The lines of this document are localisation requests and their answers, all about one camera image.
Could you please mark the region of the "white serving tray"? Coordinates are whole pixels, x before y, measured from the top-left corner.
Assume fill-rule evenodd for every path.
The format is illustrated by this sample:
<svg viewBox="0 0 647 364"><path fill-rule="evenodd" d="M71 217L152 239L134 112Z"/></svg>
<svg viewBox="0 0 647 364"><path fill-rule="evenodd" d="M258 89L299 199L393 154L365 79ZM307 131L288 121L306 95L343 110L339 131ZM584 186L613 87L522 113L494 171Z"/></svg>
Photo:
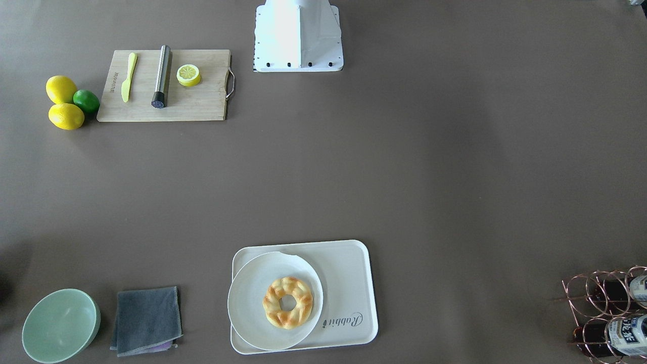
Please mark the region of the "white serving tray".
<svg viewBox="0 0 647 364"><path fill-rule="evenodd" d="M240 354L261 354L330 346L363 345L378 332L377 309L369 252L358 240L243 247L233 257L232 279L243 265L261 254L297 255L312 265L322 283L323 306L314 329L297 345L284 350L261 350L233 328L230 339Z"/></svg>

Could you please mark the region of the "tea bottle in rack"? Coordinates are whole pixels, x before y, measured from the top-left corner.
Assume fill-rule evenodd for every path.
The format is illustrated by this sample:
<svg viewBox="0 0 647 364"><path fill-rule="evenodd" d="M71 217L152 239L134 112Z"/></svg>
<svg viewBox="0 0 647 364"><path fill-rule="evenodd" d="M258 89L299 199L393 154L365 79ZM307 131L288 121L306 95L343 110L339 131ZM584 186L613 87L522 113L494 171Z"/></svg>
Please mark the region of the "tea bottle in rack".
<svg viewBox="0 0 647 364"><path fill-rule="evenodd" d="M612 307L620 310L645 308L645 275L624 280L605 280L603 288Z"/></svg>
<svg viewBox="0 0 647 364"><path fill-rule="evenodd" d="M646 355L646 315L590 320L576 327L573 341L582 354L594 359Z"/></svg>

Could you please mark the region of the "white round plate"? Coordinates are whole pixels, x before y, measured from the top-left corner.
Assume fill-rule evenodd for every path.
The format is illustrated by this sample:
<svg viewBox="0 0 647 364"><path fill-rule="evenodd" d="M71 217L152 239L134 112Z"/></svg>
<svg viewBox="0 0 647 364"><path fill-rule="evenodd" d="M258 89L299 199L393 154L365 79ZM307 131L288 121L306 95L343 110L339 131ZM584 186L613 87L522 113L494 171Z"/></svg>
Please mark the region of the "white round plate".
<svg viewBox="0 0 647 364"><path fill-rule="evenodd" d="M243 265L228 294L229 320L244 341L261 350L284 350L310 332L322 311L318 274L297 255L261 254Z"/></svg>

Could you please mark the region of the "bamboo cutting board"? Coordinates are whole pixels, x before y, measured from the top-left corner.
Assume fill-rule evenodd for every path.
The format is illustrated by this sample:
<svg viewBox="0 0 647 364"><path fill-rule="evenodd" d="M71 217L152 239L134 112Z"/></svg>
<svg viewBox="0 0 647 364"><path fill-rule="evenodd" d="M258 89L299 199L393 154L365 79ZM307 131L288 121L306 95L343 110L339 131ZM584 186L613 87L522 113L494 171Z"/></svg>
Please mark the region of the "bamboo cutting board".
<svg viewBox="0 0 647 364"><path fill-rule="evenodd" d="M129 101L122 100L122 83L127 76L131 50L114 51L107 73L97 120L99 122L213 121L226 117L229 65L228 49L172 49L166 106L153 108L160 50L139 50L132 76ZM180 85L176 72L181 65L199 68L201 82L193 87Z"/></svg>

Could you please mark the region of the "half lemon slice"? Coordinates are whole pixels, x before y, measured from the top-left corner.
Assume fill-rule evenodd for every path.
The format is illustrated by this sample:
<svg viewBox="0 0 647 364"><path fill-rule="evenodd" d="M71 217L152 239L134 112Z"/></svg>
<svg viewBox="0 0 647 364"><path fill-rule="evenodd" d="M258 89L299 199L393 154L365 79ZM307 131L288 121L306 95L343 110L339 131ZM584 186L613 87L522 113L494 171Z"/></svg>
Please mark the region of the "half lemon slice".
<svg viewBox="0 0 647 364"><path fill-rule="evenodd" d="M180 85L192 87L201 82L199 67L193 64L181 65L176 72L176 80Z"/></svg>

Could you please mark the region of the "steel muddler stick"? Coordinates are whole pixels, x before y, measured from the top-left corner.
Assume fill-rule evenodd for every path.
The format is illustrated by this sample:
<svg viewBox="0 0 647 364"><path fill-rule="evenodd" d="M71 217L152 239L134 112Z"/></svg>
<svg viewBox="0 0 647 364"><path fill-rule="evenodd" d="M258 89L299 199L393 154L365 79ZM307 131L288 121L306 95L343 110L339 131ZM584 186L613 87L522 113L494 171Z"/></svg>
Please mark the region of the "steel muddler stick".
<svg viewBox="0 0 647 364"><path fill-rule="evenodd" d="M171 48L164 44L160 49L159 67L155 83L155 90L151 105L153 108L162 109L167 105L167 92L169 85L169 72L171 68L172 51Z"/></svg>

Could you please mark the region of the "yellow plastic knife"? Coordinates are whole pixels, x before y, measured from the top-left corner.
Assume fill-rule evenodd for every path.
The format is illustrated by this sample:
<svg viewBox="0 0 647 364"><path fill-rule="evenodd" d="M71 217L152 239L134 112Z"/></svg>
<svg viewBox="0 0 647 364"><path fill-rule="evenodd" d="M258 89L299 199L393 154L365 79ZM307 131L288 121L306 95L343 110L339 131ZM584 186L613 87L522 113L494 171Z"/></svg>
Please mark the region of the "yellow plastic knife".
<svg viewBox="0 0 647 364"><path fill-rule="evenodd" d="M121 85L121 97L123 102L128 102L129 101L129 95L131 92L131 83L132 83L132 77L134 74L134 70L136 67L136 63L138 60L138 55L137 53L131 52L128 55L128 60L127 60L127 71L126 71L126 78L123 81Z"/></svg>

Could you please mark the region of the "green lime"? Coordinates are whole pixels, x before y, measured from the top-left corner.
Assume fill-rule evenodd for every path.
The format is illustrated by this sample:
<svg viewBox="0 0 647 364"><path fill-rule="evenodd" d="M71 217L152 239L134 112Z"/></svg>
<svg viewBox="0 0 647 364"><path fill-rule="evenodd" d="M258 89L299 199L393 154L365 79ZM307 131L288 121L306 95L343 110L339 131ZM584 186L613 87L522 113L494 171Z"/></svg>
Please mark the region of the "green lime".
<svg viewBox="0 0 647 364"><path fill-rule="evenodd" d="M87 89L79 89L72 95L72 103L86 114L97 113L100 101L95 93Z"/></svg>

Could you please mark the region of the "yellow lemon outer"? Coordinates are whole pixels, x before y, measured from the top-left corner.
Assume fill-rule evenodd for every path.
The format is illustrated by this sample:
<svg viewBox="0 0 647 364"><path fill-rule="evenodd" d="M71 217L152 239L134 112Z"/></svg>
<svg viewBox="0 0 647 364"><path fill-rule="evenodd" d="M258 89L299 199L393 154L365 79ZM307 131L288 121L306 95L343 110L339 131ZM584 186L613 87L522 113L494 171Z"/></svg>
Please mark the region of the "yellow lemon outer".
<svg viewBox="0 0 647 364"><path fill-rule="evenodd" d="M84 112L78 106L69 103L51 106L48 116L53 125L64 130L77 129L85 120Z"/></svg>

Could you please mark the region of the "yellow lemon near board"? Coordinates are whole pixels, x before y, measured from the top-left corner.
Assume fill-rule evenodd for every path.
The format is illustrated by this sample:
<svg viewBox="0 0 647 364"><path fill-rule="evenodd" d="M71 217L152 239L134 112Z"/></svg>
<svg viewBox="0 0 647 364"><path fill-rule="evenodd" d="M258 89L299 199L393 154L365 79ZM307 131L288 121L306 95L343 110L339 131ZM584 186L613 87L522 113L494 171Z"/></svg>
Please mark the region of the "yellow lemon near board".
<svg viewBox="0 0 647 364"><path fill-rule="evenodd" d="M64 75L50 77L45 85L46 93L54 104L72 104L74 94L77 92L74 81Z"/></svg>

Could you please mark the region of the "mint green bowl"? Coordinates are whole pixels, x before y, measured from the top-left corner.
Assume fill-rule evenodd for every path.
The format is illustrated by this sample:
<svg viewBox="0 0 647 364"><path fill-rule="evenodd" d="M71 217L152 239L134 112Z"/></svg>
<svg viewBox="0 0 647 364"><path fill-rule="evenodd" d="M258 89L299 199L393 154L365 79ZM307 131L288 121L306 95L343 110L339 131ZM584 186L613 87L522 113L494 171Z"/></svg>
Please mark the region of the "mint green bowl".
<svg viewBox="0 0 647 364"><path fill-rule="evenodd" d="M23 325L22 344L35 361L62 362L87 348L99 327L95 300L81 290L62 289L31 309Z"/></svg>

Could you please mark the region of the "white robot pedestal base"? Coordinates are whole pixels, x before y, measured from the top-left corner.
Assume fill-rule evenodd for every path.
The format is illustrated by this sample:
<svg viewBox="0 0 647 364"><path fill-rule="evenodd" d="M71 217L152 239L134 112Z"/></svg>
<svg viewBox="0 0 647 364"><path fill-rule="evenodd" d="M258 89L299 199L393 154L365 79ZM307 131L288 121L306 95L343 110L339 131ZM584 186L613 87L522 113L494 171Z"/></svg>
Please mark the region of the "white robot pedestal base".
<svg viewBox="0 0 647 364"><path fill-rule="evenodd" d="M338 7L266 1L256 8L254 71L333 72L344 67Z"/></svg>

